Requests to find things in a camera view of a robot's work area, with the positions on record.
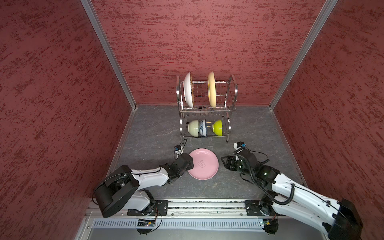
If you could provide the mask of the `right base circuit board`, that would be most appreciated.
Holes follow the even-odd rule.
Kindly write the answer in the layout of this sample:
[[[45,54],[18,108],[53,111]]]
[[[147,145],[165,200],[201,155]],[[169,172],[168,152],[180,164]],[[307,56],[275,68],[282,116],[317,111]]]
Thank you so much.
[[[277,219],[273,220],[263,220],[263,230],[267,234],[274,235],[279,229],[279,221]]]

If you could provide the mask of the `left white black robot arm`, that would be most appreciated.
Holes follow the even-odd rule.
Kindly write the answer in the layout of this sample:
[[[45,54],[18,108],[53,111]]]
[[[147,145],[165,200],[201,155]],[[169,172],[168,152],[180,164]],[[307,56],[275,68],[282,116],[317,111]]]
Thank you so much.
[[[95,187],[91,198],[104,218],[122,209],[149,215],[154,212],[156,201],[148,188],[169,185],[193,168],[193,158],[187,153],[179,155],[173,163],[160,165],[156,169],[132,170],[123,165]]]

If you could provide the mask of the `white patterned deep plate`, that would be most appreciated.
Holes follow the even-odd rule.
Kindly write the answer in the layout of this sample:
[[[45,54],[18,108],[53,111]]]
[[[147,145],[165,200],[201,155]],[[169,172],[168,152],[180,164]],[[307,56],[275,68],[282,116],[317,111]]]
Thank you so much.
[[[192,91],[193,91],[192,76],[191,76],[191,72],[188,72],[184,78],[184,94],[185,94],[185,101],[191,109],[194,108]]]

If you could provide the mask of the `pale green bowl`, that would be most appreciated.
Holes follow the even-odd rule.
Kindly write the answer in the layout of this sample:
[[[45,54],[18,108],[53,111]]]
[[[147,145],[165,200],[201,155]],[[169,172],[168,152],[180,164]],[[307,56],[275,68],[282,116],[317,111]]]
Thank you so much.
[[[188,124],[188,132],[192,137],[199,136],[199,121],[193,120]]]

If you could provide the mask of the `pink bear plate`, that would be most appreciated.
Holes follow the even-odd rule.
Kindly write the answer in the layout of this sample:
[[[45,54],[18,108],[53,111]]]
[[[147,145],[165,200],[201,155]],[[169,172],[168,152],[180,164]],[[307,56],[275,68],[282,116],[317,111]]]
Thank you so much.
[[[190,153],[194,167],[188,173],[195,179],[205,181],[213,178],[219,170],[217,156],[208,149],[196,149]]]

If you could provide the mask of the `right aluminium corner post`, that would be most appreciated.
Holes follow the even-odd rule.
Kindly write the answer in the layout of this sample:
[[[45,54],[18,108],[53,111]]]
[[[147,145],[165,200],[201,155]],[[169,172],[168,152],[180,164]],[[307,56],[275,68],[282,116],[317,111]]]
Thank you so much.
[[[315,42],[317,36],[319,35],[320,31],[322,30],[324,24],[326,23],[327,19],[331,15],[332,11],[334,10],[335,6],[337,5],[338,0],[326,0],[324,5],[322,6],[317,18],[315,19],[308,35],[306,36],[300,50],[298,51],[293,63],[291,64],[289,70],[287,71],[282,84],[278,88],[276,94],[274,95],[272,101],[269,104],[269,109],[271,112],[274,111],[275,107],[277,106],[279,100],[283,96],[283,93],[285,92],[286,88],[292,81],[295,73],[299,69],[301,63],[305,59],[308,51],[312,47],[313,43]]]

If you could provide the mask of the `blue floral white bowl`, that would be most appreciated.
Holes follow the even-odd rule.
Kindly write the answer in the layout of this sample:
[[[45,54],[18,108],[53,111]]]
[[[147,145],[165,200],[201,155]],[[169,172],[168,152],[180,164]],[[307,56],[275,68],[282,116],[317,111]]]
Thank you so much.
[[[199,134],[200,134],[202,137],[206,137],[206,136],[207,136],[207,124],[206,124],[206,120],[201,120],[201,121],[199,121]]]

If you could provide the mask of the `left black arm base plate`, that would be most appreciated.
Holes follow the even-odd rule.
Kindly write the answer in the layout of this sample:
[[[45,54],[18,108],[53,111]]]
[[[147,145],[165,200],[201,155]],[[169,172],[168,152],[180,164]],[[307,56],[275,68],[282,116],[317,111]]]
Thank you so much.
[[[140,217],[159,217],[166,216],[168,211],[168,200],[154,200],[149,203],[142,211],[129,209],[127,211],[128,216],[140,216]]]

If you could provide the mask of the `lime green bowl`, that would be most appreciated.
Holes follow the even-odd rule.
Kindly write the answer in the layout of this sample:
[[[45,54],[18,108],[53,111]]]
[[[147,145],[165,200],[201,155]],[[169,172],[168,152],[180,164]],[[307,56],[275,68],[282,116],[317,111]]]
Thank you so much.
[[[222,120],[217,120],[212,125],[213,133],[216,136],[222,137],[223,136],[223,122]]]

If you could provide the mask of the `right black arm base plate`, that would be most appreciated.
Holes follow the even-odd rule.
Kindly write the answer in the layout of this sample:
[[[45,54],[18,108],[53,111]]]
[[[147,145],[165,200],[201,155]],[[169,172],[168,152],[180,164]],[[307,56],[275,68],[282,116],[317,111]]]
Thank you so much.
[[[272,208],[273,202],[270,201],[245,201],[245,209],[248,217],[274,217],[282,216]]]

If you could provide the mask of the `aluminium corner post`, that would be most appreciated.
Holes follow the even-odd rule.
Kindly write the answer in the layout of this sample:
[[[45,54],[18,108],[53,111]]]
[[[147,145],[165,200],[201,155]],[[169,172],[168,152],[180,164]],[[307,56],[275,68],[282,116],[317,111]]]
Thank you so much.
[[[137,109],[137,103],[133,97],[133,94],[129,88],[129,85],[126,81],[126,78],[124,77],[123,71],[118,63],[118,60],[114,54],[114,51],[108,41],[108,38],[105,34],[105,31],[103,30],[103,27],[101,25],[101,22],[97,16],[96,10],[92,4],[92,1],[90,0],[81,0],[82,6],[86,11],[86,14],[93,26],[93,29],[103,47],[103,50],[114,70],[114,73],[119,80],[119,83],[124,91],[124,94],[127,98],[127,100],[130,103],[130,106],[133,111],[136,111]]]
[[[332,11],[334,10],[335,6],[337,5],[338,0],[326,0],[324,5],[322,6],[317,18],[315,19],[308,35],[306,36],[300,50],[298,51],[293,63],[291,64],[289,70],[287,71],[282,84],[278,88],[276,94],[274,95],[272,101],[269,104],[269,109],[271,112],[274,111],[275,107],[277,106],[279,100],[283,96],[283,93],[285,92],[286,88],[292,81],[295,73],[299,69],[301,63],[305,59],[308,51],[312,47],[313,43],[315,42],[317,36],[319,35],[320,31],[322,30],[324,24],[326,23],[327,19],[331,15]]]

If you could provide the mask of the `left base circuit board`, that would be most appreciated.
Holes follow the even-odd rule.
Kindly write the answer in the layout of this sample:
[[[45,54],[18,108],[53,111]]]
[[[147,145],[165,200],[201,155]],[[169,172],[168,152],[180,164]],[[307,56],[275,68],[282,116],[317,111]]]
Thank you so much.
[[[147,235],[157,229],[156,220],[139,219],[136,230],[140,235]]]

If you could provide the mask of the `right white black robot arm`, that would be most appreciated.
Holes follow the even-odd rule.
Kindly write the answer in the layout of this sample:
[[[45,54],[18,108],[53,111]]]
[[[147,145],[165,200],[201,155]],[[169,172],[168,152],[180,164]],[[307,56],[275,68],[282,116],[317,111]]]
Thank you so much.
[[[259,162],[252,151],[237,147],[231,156],[221,158],[224,167],[239,172],[241,178],[264,193],[256,206],[246,202],[252,214],[271,217],[264,230],[274,234],[278,216],[287,216],[319,230],[329,240],[359,240],[363,222],[355,205],[316,193],[293,181],[281,171]]]

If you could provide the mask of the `left aluminium corner post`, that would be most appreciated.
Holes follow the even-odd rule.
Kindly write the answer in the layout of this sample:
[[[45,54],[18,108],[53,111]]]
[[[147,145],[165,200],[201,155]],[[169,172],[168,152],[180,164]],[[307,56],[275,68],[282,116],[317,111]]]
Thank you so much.
[[[124,91],[124,94],[127,98],[127,100],[130,103],[130,106],[133,111],[136,111],[137,109],[137,103],[133,97],[133,94],[129,88],[129,85],[126,81],[126,78],[124,77],[123,71],[118,63],[118,60],[114,54],[114,51],[108,41],[108,38],[105,34],[105,31],[103,30],[103,27],[101,25],[101,22],[97,16],[96,10],[92,4],[92,1],[90,0],[81,0],[82,6],[86,11],[86,14],[93,26],[93,29],[103,47],[103,50],[114,70],[114,73],[119,80],[119,83]]]

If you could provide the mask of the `yellow bear plate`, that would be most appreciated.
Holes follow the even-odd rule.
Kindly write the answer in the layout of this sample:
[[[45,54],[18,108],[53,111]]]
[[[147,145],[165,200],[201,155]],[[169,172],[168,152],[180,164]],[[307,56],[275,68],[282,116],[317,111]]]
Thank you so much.
[[[216,107],[216,82],[214,72],[210,72],[208,75],[208,97],[212,108]]]

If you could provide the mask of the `base circuit board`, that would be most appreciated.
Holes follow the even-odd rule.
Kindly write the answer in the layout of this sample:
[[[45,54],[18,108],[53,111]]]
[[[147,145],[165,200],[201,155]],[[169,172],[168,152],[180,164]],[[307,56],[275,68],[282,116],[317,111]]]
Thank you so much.
[[[267,234],[274,235],[279,229],[279,221],[277,219],[273,220],[263,220],[263,230]]]
[[[139,219],[136,230],[140,235],[147,235],[157,229],[156,220]]]

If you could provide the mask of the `steel two-tier dish rack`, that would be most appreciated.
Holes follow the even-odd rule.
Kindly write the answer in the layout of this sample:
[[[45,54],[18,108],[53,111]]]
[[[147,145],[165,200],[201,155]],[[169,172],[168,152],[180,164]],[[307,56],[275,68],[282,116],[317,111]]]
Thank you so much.
[[[184,94],[184,78],[177,76],[176,78],[176,95],[178,113],[180,118],[179,131],[183,139],[195,138],[188,132],[188,124],[193,120],[206,120],[207,136],[202,137],[200,134],[196,138],[224,138],[229,142],[231,135],[231,118],[232,113],[236,110],[238,98],[238,85],[234,75],[230,75],[228,80],[218,80],[216,82],[216,107],[212,108],[208,97],[208,77],[205,80],[193,80],[193,100],[194,108],[191,109],[185,101]],[[222,120],[223,136],[219,137],[213,133],[212,125],[215,121]]]

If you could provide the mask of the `aluminium front rail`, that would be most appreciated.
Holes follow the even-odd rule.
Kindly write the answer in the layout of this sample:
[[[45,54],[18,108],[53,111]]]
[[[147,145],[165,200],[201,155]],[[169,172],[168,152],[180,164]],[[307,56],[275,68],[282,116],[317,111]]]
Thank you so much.
[[[245,201],[241,199],[170,199],[166,216],[128,216],[127,209],[109,218],[103,218],[95,206],[89,208],[79,231],[80,239],[87,239],[93,229],[133,229],[139,219],[156,220],[157,229],[183,229],[208,231],[264,232],[263,220],[271,217],[248,217]],[[277,220],[292,219],[278,216]]]

